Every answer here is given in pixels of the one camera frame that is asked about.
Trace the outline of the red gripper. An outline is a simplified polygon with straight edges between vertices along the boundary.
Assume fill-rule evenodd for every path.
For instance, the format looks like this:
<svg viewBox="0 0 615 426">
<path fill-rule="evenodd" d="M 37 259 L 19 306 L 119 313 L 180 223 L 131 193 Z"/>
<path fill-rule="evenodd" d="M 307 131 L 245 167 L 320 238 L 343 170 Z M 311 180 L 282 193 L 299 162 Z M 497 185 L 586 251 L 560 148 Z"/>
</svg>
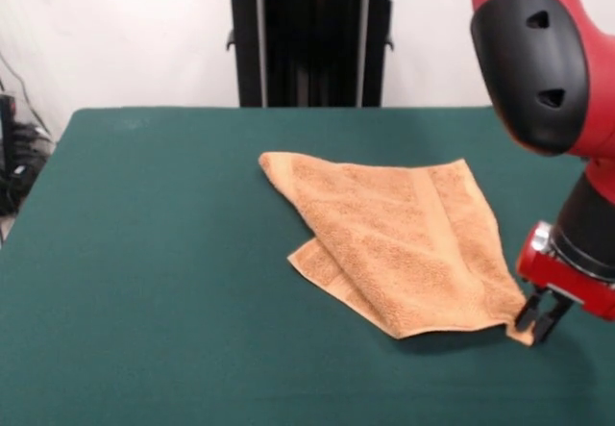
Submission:
<svg viewBox="0 0 615 426">
<path fill-rule="evenodd" d="M 614 320 L 614 286 L 565 263 L 555 253 L 551 237 L 552 225 L 539 221 L 530 231 L 516 262 L 517 274 L 534 288 L 515 317 L 514 328 L 525 332 L 535 322 L 534 343 L 545 342 L 574 303 L 594 316 Z M 537 319 L 547 291 L 554 293 L 556 303 Z"/>
</svg>

